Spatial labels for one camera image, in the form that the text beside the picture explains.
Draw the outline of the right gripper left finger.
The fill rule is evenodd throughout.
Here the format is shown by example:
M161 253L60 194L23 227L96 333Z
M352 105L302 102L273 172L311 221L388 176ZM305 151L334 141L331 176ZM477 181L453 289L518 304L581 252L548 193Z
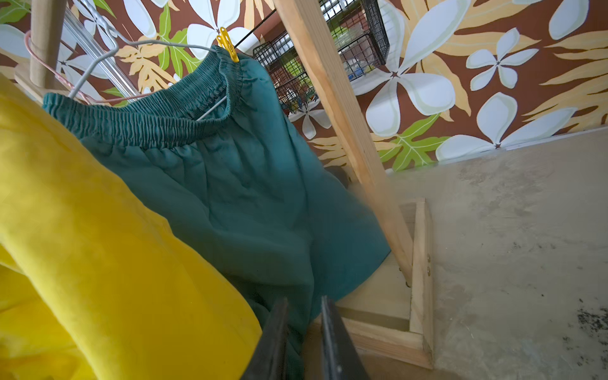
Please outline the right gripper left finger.
M288 300L278 300L241 380L283 380L287 377Z

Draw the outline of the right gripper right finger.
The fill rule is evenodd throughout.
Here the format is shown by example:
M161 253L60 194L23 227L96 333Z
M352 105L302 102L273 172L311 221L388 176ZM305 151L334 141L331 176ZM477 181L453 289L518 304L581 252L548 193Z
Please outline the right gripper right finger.
M337 307L328 296L321 301L322 370L328 380L370 380Z

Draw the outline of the yellow shorts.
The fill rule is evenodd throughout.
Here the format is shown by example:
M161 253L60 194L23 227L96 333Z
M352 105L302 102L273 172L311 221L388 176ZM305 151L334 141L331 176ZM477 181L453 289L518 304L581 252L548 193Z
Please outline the yellow shorts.
M1 80L1 377L238 379L261 326L66 128Z

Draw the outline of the green shorts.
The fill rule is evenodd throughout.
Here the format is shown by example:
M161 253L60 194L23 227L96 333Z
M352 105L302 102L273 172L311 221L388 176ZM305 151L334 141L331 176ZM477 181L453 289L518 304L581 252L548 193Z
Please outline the green shorts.
M287 377L305 375L307 328L390 247L374 213L328 172L281 109L267 71L221 47L180 82L122 108L51 93L44 110L266 322L289 302Z

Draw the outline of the yellow clothespin on green shorts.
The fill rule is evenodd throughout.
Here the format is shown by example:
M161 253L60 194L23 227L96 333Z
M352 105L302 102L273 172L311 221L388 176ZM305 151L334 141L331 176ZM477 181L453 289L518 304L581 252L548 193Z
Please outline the yellow clothespin on green shorts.
M226 28L221 27L219 29L218 36L217 36L216 40L217 40L218 46L222 47L223 49L225 49L229 53L229 55L231 57L231 60L234 63L239 63L240 62L240 59L238 57L236 48L234 47L234 45L233 45L233 43L231 41L231 37L230 37L230 35L229 35L229 33L228 33L228 31L227 31Z

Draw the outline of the wooden clothes rack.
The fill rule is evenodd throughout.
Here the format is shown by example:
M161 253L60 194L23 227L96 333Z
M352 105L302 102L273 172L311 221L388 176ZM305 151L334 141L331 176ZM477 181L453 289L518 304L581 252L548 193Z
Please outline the wooden clothes rack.
M309 253L313 266L319 269L315 279L316 292L324 295L338 273L344 274L351 286L356 286L359 278L346 267L358 263L361 253L366 257L360 264L367 272L373 270L374 252L391 253L412 289L408 330L351 319L345 320L346 329L359 349L432 368L432 222L428 206L424 199L416 201L413 225L406 224L389 189L383 164L318 3L281 1L278 11L364 188L374 213L372 226L383 231L377 246L371 244L366 231L354 228L350 228L346 239L340 241L338 224L327 229L333 240L330 248L325 249L322 239L317 237ZM204 44L207 53L204 61L193 73L167 90L135 96L128 107L118 108L114 100L88 97L82 93L80 82L70 82L55 71L64 19L70 13L65 2L33 1L30 12L31 29L25 35L25 47L31 56L32 91L39 90L44 99L49 99L56 92L57 84L65 86L69 91L66 102L96 112L95 121L100 124L94 132L96 139L102 139L108 131L115 131L114 146L148 151L195 146L207 135L220 139L226 134L227 122L235 119L246 101L244 83L233 81L232 74L241 74L245 66L252 66L258 79L270 80L267 71L256 60L237 52L240 62L234 63L229 53L218 46L216 38L220 28L217 28L212 31L214 41Z

